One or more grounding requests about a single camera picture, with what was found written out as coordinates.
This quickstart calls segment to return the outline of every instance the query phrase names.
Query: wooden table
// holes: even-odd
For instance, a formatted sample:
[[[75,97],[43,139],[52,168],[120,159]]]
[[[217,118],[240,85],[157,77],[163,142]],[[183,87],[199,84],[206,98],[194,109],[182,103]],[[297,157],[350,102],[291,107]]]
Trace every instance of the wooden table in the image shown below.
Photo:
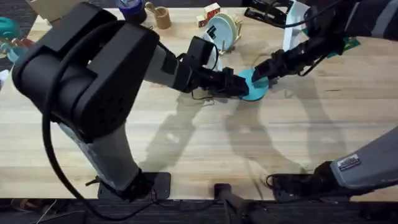
[[[205,31],[195,26],[202,10],[170,9],[173,26],[155,28],[175,54],[186,52],[191,38]],[[244,24],[235,51],[222,57],[224,66],[239,72],[281,48],[282,29],[243,17],[242,8],[223,10]],[[48,30],[38,18],[29,38]],[[244,198],[273,199],[261,181],[265,175],[311,173],[398,125],[398,44],[359,40],[360,47],[325,60],[309,76],[281,79],[254,103],[195,101],[143,83],[127,123],[133,157],[146,171],[172,174],[171,198],[212,198],[213,184],[227,182]],[[40,122],[39,111],[9,79],[0,92],[0,197],[71,197],[50,168]],[[53,142],[73,184],[96,198],[98,186],[84,185],[94,169],[56,125]],[[354,199],[398,201],[398,187]]]

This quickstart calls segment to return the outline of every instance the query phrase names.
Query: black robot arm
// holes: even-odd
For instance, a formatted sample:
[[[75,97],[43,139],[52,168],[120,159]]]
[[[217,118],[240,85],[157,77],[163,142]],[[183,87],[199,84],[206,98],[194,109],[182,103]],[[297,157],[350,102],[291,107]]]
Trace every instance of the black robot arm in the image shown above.
[[[318,14],[331,4],[335,6]],[[395,0],[315,1],[304,15],[309,39],[286,52],[273,53],[255,67],[252,81],[300,74],[332,52],[341,55],[345,37],[398,40],[397,9]]]
[[[305,19],[318,14],[331,2],[337,1],[317,1],[306,12]],[[313,68],[326,55],[332,52],[341,55],[345,37],[398,40],[397,25],[397,0],[339,1],[323,14],[308,19],[307,41],[286,52],[279,50],[272,54],[256,67],[252,80],[302,75],[306,66]],[[287,202],[319,198],[348,200],[353,195],[398,184],[398,164],[391,159],[398,156],[397,133],[395,128],[346,157],[327,161],[312,175],[273,174],[268,186],[278,201]]]
[[[245,80],[232,69],[203,68],[213,47],[194,37],[184,57],[177,58],[154,31],[81,3],[17,61],[12,79],[44,115],[46,99],[53,96],[51,121],[79,145],[101,183],[132,200],[141,196],[137,186],[146,188],[147,183],[142,183],[142,172],[131,156],[124,123],[144,80],[184,93],[203,88],[226,96],[247,94]],[[59,74],[66,60],[65,73]],[[53,151],[50,134],[43,130],[46,151]],[[54,169],[61,175],[59,167]],[[168,182],[163,185],[169,188],[170,178]]]

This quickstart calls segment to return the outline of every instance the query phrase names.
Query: wooden cup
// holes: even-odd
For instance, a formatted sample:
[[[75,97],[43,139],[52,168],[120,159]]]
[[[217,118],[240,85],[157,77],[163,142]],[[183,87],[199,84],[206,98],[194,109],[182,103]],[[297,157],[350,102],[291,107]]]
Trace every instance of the wooden cup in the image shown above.
[[[167,29],[172,25],[172,21],[170,20],[169,10],[166,7],[156,7],[156,11],[159,12],[159,15],[155,15],[156,25],[160,29]]]

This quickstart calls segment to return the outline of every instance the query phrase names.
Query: teal disc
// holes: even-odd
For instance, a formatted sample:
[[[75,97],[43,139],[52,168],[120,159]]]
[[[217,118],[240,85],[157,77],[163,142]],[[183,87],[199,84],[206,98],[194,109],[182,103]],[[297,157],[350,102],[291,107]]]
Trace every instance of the teal disc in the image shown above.
[[[256,101],[260,100],[268,90],[268,78],[264,77],[261,78],[254,83],[251,81],[251,77],[253,76],[254,68],[249,68],[243,70],[241,73],[238,74],[239,77],[246,79],[246,84],[249,87],[249,94],[246,96],[240,96],[240,99],[246,101]]]

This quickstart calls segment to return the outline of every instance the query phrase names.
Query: wire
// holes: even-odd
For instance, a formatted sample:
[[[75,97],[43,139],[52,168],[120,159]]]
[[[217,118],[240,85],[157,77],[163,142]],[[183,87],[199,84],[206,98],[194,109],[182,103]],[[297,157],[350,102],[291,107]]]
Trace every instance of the wire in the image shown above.
[[[44,218],[44,216],[47,214],[47,212],[50,211],[50,209],[55,205],[55,203],[57,202],[57,199],[54,200],[54,202],[49,206],[49,208],[43,213],[43,215],[39,218],[39,220],[37,220],[36,224],[38,224],[40,221],[42,221],[42,219]]]
[[[45,151],[47,153],[47,157],[49,159],[49,162],[52,166],[52,169],[54,170],[55,174],[61,181],[61,183],[69,190],[69,192],[76,197],[84,206],[90,210],[96,217],[107,220],[107,221],[123,221],[127,220],[128,218],[133,217],[137,213],[141,212],[143,209],[146,209],[147,207],[150,207],[153,205],[155,202],[148,203],[147,205],[143,206],[142,208],[132,212],[130,215],[127,215],[125,217],[121,218],[113,218],[113,217],[108,217],[105,215],[100,214],[88,201],[85,199],[79,191],[77,191],[76,188],[70,183],[68,178],[65,176],[63,173],[60,164],[58,163],[57,157],[55,156],[54,148],[52,145],[52,140],[51,140],[51,127],[50,127],[50,117],[51,117],[51,111],[52,111],[52,105],[55,100],[55,93],[56,90],[58,89],[58,86],[60,84],[60,80],[63,77],[63,74],[65,73],[66,69],[68,68],[68,65],[72,62],[74,56],[79,53],[80,50],[89,42],[91,41],[94,37],[98,37],[103,32],[109,31],[111,28],[116,28],[116,27],[121,27],[125,22],[124,21],[114,21],[114,22],[109,22],[103,25],[100,25],[99,27],[93,29],[89,34],[84,36],[82,39],[79,40],[79,42],[69,50],[69,52],[66,54],[64,59],[60,63],[60,67],[55,74],[51,84],[50,84],[50,89],[47,92],[45,96],[45,101],[44,101],[44,107],[43,107],[43,117],[42,117],[42,135],[43,135],[43,142],[45,146]]]
[[[214,98],[214,95],[204,96],[204,97],[201,97],[201,98],[195,98],[193,96],[193,90],[191,92],[191,96],[192,96],[192,99],[194,99],[194,100],[212,100]]]
[[[311,17],[309,17],[309,18],[307,18],[307,19],[305,19],[305,20],[302,20],[302,21],[300,21],[300,22],[295,22],[295,23],[293,23],[293,24],[277,24],[277,23],[275,23],[275,22],[272,22],[272,21],[269,19],[269,16],[268,16],[269,11],[271,10],[271,8],[278,2],[278,0],[273,0],[273,1],[269,4],[269,6],[267,7],[267,9],[266,9],[266,13],[265,13],[264,19],[266,20],[266,22],[267,22],[268,24],[270,24],[270,25],[272,25],[272,26],[274,26],[274,27],[278,27],[278,28],[290,28],[290,27],[295,27],[295,26],[302,25],[302,24],[304,24],[304,23],[306,23],[306,22],[310,22],[311,20],[313,20],[313,19],[315,19],[316,17],[322,15],[323,13],[327,12],[328,10],[333,9],[334,7],[336,7],[338,4],[342,3],[343,1],[345,1],[345,0],[337,0],[337,1],[335,1],[335,2],[333,2],[333,3],[331,3],[331,4],[329,4],[327,7],[323,8],[323,9],[322,9],[321,11],[319,11],[318,13],[316,13],[316,14],[312,15]]]
[[[218,52],[218,48],[217,48],[216,44],[213,42],[211,42],[211,43],[213,44],[214,48],[216,49],[216,62],[214,63],[213,68],[212,68],[212,70],[214,70],[217,66],[218,57],[220,56],[220,53]]]
[[[300,77],[304,77],[304,76],[308,75],[317,65],[319,65],[319,63],[321,63],[323,61],[323,59],[326,58],[326,56],[327,55],[323,55],[322,57],[320,57],[313,65],[311,65],[311,67],[307,71],[305,71],[304,74],[299,73],[297,75]]]

